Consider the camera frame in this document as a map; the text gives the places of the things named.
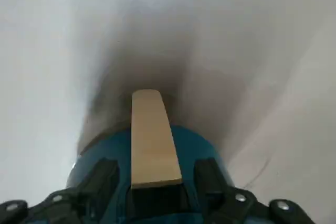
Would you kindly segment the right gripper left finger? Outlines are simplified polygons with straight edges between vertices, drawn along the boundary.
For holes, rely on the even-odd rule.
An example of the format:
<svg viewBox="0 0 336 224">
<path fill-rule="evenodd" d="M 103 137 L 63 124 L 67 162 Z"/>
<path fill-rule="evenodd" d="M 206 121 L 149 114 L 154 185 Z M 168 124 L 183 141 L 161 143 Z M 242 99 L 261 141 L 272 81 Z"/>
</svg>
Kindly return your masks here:
<svg viewBox="0 0 336 224">
<path fill-rule="evenodd" d="M 99 223 L 120 180 L 118 161 L 98 161 L 77 186 L 55 191 L 28 207 L 24 200 L 1 204 L 1 223 Z"/>
</svg>

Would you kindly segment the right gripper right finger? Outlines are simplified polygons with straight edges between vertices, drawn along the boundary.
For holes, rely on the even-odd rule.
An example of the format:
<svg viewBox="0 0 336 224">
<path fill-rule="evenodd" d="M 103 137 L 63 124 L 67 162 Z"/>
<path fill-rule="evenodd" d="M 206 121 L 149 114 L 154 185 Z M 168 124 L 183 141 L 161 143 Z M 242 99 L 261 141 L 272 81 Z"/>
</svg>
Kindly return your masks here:
<svg viewBox="0 0 336 224">
<path fill-rule="evenodd" d="M 314 223 L 291 200 L 274 199 L 266 206 L 250 191 L 230 186 L 214 158 L 196 160 L 194 184 L 204 223 Z"/>
</svg>

